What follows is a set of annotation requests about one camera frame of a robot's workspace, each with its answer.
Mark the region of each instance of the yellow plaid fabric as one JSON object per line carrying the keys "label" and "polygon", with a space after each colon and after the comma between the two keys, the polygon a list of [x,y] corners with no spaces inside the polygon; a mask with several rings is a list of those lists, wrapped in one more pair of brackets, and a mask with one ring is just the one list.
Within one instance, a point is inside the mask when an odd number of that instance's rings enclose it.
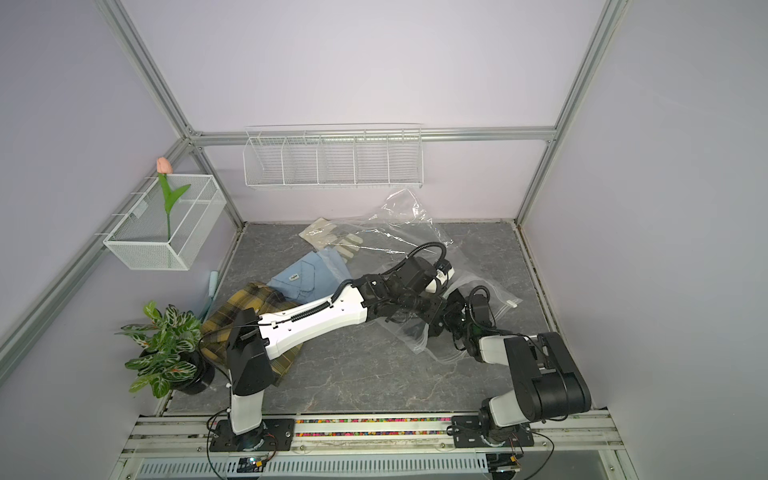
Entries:
{"label": "yellow plaid fabric", "polygon": [[[231,325],[241,310],[252,308],[256,311],[257,315],[262,315],[264,313],[281,312],[292,309],[295,306],[297,306],[296,303],[285,300],[282,293],[269,288],[263,283],[248,283],[245,288],[232,295],[227,303],[208,317],[208,320],[200,327],[200,331],[205,335],[216,329]],[[227,364],[227,340],[230,338],[230,332],[231,329],[223,329],[220,332],[205,336],[201,348],[203,355],[225,366]],[[278,358],[270,360],[272,370],[275,372],[274,385],[280,383],[283,376],[288,373],[288,369],[299,355],[300,350],[301,345],[299,344]]]}

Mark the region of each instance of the light blue cloth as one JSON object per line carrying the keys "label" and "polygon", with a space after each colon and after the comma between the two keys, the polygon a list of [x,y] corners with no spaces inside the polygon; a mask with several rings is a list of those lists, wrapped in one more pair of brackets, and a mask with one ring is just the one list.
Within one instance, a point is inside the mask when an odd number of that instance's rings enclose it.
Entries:
{"label": "light blue cloth", "polygon": [[343,281],[350,278],[341,255],[333,248],[309,252],[267,283],[282,293],[286,300],[304,304],[333,295]]}

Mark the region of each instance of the white wire basket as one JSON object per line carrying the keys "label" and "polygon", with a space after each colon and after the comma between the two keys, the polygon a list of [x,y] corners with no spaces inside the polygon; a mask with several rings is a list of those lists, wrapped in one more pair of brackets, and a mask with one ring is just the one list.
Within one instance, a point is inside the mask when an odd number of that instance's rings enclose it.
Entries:
{"label": "white wire basket", "polygon": [[245,183],[286,188],[421,187],[418,129],[344,132],[249,132]]}
{"label": "white wire basket", "polygon": [[104,245],[131,270],[189,270],[227,201],[212,175],[167,175],[174,190],[191,185],[170,211],[158,179],[107,235]]}

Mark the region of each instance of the marble surface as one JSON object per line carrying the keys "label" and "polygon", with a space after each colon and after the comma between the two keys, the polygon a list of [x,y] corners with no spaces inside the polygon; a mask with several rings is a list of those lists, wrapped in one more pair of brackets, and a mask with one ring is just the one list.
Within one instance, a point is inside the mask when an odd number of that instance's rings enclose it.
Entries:
{"label": "marble surface", "polygon": [[[512,225],[447,223],[462,252],[522,303],[513,319],[523,333],[547,330]],[[312,247],[298,237],[302,225],[249,224],[222,279],[218,307],[249,281],[266,282]],[[228,404],[226,380],[195,396],[175,392],[166,415],[212,414]],[[506,366],[474,359],[453,364],[414,354],[378,323],[345,327],[304,343],[288,375],[264,394],[269,414],[303,412],[474,411],[488,397],[511,389]]]}

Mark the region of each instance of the white wire rack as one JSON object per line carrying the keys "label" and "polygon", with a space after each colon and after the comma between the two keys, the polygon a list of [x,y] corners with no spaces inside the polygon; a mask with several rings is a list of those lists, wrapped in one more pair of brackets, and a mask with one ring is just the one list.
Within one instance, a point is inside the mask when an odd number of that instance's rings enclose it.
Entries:
{"label": "white wire rack", "polygon": [[159,180],[144,192],[104,245],[131,270],[189,270],[227,201],[212,175],[167,175],[172,189],[189,184],[170,212],[170,240]]}
{"label": "white wire rack", "polygon": [[246,185],[253,189],[421,187],[419,129],[248,132]]}

